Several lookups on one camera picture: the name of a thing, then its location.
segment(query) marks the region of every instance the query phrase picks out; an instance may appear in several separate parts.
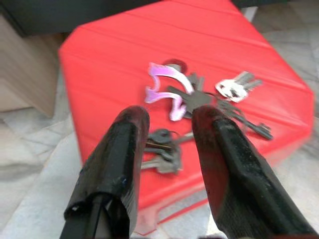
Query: red plastic stool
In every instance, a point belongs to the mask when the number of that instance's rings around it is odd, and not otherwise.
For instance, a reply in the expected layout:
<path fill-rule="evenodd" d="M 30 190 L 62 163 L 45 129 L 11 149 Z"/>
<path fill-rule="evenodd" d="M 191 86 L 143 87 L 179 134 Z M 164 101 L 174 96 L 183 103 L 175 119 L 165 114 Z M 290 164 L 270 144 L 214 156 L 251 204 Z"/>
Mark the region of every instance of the red plastic stool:
<path fill-rule="evenodd" d="M 144 103 L 145 87 L 153 85 L 149 63 L 171 58 L 186 62 L 187 73 L 204 76 L 207 92 L 242 71 L 263 80 L 263 86 L 236 106 L 249 121 L 271 127 L 272 141 L 247 132 L 271 165 L 297 149 L 312 130 L 312 92 L 227 0 L 161 1 L 82 25 L 63 44 L 60 57 L 83 160 L 130 105 L 148 110 L 151 131 L 191 130 L 189 119 L 169 120 L 171 100 Z M 177 81 L 162 77 L 161 89 L 168 85 L 182 89 Z M 137 232 L 154 230 L 161 208 L 204 188 L 194 141 L 181 149 L 183 170 L 178 175 L 142 172 Z"/>

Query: white marble floor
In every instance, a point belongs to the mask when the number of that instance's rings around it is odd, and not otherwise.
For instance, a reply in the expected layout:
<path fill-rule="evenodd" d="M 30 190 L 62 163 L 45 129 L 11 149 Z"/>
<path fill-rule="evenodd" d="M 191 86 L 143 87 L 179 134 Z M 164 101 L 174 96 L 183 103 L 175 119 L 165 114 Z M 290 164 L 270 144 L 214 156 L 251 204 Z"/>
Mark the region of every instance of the white marble floor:
<path fill-rule="evenodd" d="M 274 170 L 319 231 L 319 1 L 260 7 L 253 24 L 316 94 L 312 139 Z M 60 75 L 54 117 L 35 109 L 0 113 L 0 238 L 58 238 L 81 163 Z M 213 230 L 208 205 L 173 219 L 150 238 L 197 238 Z"/>

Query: pink keychain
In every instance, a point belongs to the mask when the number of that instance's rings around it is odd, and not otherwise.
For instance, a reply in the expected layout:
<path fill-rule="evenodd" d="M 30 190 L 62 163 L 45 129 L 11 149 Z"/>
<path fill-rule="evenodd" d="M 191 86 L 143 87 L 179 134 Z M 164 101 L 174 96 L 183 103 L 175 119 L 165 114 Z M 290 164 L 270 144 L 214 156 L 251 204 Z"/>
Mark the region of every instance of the pink keychain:
<path fill-rule="evenodd" d="M 186 106 L 182 105 L 182 97 L 170 92 L 158 92 L 160 89 L 160 80 L 158 76 L 167 76 L 178 80 L 184 86 L 187 94 L 192 94 L 194 92 L 194 88 L 188 78 L 173 67 L 158 65 L 155 63 L 150 63 L 149 75 L 154 80 L 154 88 L 151 89 L 150 87 L 146 87 L 145 102 L 151 104 L 164 98 L 172 98 L 172 110 L 169 113 L 169 118 L 172 121 L 181 120 L 186 113 Z"/>

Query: metal key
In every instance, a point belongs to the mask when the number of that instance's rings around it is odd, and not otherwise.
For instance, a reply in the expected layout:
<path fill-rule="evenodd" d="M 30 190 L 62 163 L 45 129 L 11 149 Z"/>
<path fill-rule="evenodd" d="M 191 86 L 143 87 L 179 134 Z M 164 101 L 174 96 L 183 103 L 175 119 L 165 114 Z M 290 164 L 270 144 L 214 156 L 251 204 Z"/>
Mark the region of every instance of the metal key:
<path fill-rule="evenodd" d="M 254 75 L 248 71 L 243 71 L 237 75 L 233 80 L 236 84 L 245 85 L 254 78 Z"/>
<path fill-rule="evenodd" d="M 176 148 L 176 151 L 172 154 L 173 160 L 167 161 L 163 159 L 161 155 L 156 155 L 149 161 L 142 162 L 141 169 L 155 168 L 158 173 L 177 173 L 181 169 L 180 149 Z"/>
<path fill-rule="evenodd" d="M 251 81 L 251 82 L 244 84 L 243 86 L 244 86 L 245 91 L 252 91 L 255 87 L 257 87 L 261 84 L 263 84 L 262 80 L 254 80 L 254 81 Z"/>
<path fill-rule="evenodd" d="M 244 123 L 248 128 L 252 129 L 254 132 L 259 134 L 260 136 L 272 140 L 273 136 L 270 133 L 270 128 L 263 123 L 260 123 L 259 125 L 255 125 L 247 120 L 245 120 L 242 116 L 238 115 L 235 112 L 232 112 L 230 115 L 232 118 L 237 119 L 241 123 Z"/>
<path fill-rule="evenodd" d="M 198 77 L 196 73 L 191 73 L 187 78 L 193 85 L 194 89 L 196 89 L 199 92 L 203 91 L 204 81 L 205 81 L 204 77 L 202 76 Z M 192 116 L 192 113 L 186 112 L 184 115 L 184 118 L 191 119 L 191 116 Z"/>
<path fill-rule="evenodd" d="M 144 148 L 144 152 L 156 153 L 156 154 L 160 155 L 166 161 L 172 162 L 174 160 L 174 157 L 171 153 L 169 153 L 166 150 L 161 149 L 161 148 Z"/>
<path fill-rule="evenodd" d="M 198 90 L 195 90 L 191 95 L 189 95 L 173 86 L 168 86 L 167 91 L 180 95 L 186 104 L 187 112 L 190 114 L 193 113 L 194 109 L 207 105 L 212 101 L 212 96 Z"/>
<path fill-rule="evenodd" d="M 171 132 L 166 128 L 160 128 L 149 134 L 149 139 L 155 143 L 165 144 L 172 141 Z"/>

